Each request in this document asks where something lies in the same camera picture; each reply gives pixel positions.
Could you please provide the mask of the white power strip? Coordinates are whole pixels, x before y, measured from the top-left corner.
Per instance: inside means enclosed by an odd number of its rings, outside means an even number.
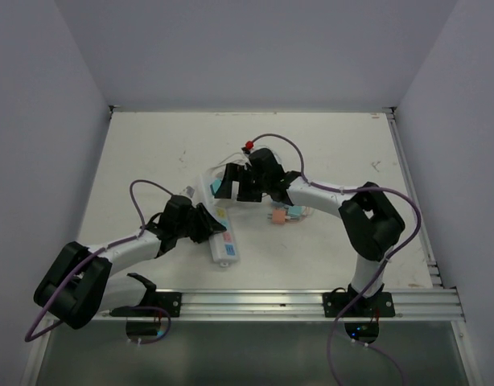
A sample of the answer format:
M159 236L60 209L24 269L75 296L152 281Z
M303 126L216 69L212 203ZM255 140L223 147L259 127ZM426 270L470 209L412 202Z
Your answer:
M240 253L233 235L232 223L228 210L217 203L215 192L217 178L210 171L204 172L197 178L197 192L199 201L208 213L219 224L217 230L208 239L212 253L212 260L222 268L236 264L240 260Z

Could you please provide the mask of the orange charger plug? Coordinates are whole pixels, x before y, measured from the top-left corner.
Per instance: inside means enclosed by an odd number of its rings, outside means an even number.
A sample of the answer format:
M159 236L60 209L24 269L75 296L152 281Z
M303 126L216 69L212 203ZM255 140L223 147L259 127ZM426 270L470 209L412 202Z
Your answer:
M287 213L285 216L284 215L278 215L278 214L274 214L273 210L267 216L267 218L270 221L270 223L276 224L276 225L284 225L290 220L290 217L287 215Z

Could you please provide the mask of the mint green charger plug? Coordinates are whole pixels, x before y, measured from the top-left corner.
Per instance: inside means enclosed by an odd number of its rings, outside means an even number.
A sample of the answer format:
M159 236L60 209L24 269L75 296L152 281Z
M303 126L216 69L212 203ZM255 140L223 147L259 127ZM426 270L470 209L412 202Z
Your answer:
M305 207L288 206L286 208L286 222L299 222L306 216L305 212Z

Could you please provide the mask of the light blue charger plug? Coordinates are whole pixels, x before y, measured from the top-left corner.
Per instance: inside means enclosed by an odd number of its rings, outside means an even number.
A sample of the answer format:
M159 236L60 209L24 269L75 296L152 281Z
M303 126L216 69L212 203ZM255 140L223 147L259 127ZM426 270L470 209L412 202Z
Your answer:
M276 207L273 209L273 213L274 214L278 214L278 215L286 215L287 213L287 210L284 208L284 207Z

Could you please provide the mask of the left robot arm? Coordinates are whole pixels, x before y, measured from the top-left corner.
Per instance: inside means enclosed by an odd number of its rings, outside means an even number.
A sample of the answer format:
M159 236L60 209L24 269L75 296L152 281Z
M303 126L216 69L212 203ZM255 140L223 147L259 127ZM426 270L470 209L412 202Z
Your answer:
M202 203L173 195L163 211L140 231L102 246L66 244L34 292L44 311L77 330L102 311L123 309L145 316L157 313L160 303L155 283L130 268L157 259L188 238L201 244L226 227ZM117 273L126 271L124 277Z

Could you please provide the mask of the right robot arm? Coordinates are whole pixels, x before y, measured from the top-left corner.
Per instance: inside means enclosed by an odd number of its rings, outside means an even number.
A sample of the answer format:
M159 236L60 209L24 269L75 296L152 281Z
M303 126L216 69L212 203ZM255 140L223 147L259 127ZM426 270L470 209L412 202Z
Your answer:
M342 220L351 246L357 252L354 276L348 289L348 306L363 316L377 305L375 295L383 288L382 261L393 250L405 230L405 222L385 194L374 183L342 189L326 184L316 187L300 171L285 171L267 148L248 155L245 165L228 163L216 199L231 199L233 184L239 183L236 200L260 202L263 195L286 206L310 207Z

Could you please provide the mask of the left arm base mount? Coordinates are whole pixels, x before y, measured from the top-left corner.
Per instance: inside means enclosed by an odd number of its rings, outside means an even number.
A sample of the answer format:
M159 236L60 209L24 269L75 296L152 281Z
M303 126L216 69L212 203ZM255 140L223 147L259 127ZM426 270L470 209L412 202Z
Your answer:
M119 318L151 318L150 322L127 322L126 336L138 346L157 343L171 331L172 319L178 318L182 294L158 292L155 283L138 273L113 279L105 291L107 306L102 311Z

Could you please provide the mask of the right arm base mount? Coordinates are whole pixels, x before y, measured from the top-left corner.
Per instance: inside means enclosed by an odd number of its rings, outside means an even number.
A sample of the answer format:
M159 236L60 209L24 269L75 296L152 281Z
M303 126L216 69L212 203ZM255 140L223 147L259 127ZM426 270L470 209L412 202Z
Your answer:
M336 318L340 311L355 297L355 291L337 287L322 294L324 316ZM394 318L396 311L390 292L379 289L372 297L361 297L343 314L343 318L362 318L363 322L345 322L344 329L350 339L361 343L374 343L380 333L380 320Z

